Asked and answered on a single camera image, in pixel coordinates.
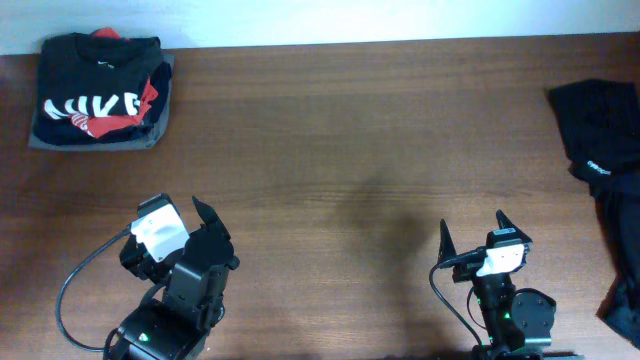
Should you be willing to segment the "black garment white logo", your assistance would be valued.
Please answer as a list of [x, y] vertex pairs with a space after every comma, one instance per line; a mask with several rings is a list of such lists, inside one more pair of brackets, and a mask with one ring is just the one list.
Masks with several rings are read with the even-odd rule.
[[587, 79], [545, 91], [570, 173], [589, 186], [604, 217], [619, 276], [601, 315], [639, 346], [639, 92], [628, 82]]

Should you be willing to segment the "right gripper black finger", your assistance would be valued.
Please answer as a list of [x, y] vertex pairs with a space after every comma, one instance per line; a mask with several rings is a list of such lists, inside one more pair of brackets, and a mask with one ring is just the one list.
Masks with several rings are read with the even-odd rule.
[[496, 211], [496, 219], [501, 230], [512, 228], [515, 231], [517, 237], [521, 239], [523, 243], [532, 243], [532, 239], [528, 235], [526, 235], [519, 227], [517, 227], [502, 210]]
[[452, 264], [457, 259], [457, 252], [449, 228], [444, 219], [439, 222], [440, 243], [438, 264]]

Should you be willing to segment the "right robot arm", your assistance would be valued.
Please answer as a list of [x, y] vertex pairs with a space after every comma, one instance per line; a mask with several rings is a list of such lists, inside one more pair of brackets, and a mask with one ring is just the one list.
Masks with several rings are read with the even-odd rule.
[[[465, 253], [456, 251], [445, 220], [441, 220], [438, 260], [429, 272], [429, 283], [439, 300], [474, 337], [472, 359], [542, 359], [551, 345], [556, 302], [533, 289], [518, 289], [511, 275], [526, 264], [532, 239], [502, 211], [496, 212], [498, 228], [487, 234], [486, 244]], [[452, 270], [455, 283], [472, 284], [489, 342], [484, 343], [468, 321], [437, 289], [434, 273]]]

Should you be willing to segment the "dark green t-shirt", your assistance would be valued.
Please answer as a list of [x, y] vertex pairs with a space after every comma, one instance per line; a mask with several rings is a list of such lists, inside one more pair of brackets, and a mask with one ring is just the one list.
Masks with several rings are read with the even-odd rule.
[[159, 95], [152, 76], [163, 63], [157, 37], [50, 38], [38, 65], [39, 124], [49, 134], [74, 131], [91, 138], [137, 126]]

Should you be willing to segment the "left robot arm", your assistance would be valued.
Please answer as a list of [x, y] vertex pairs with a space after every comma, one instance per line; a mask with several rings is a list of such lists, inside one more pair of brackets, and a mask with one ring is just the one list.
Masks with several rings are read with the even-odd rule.
[[193, 231], [169, 195], [139, 204], [119, 260], [153, 286], [107, 336], [105, 359], [195, 359], [223, 319], [228, 276], [240, 260], [213, 207], [192, 202], [201, 219]]

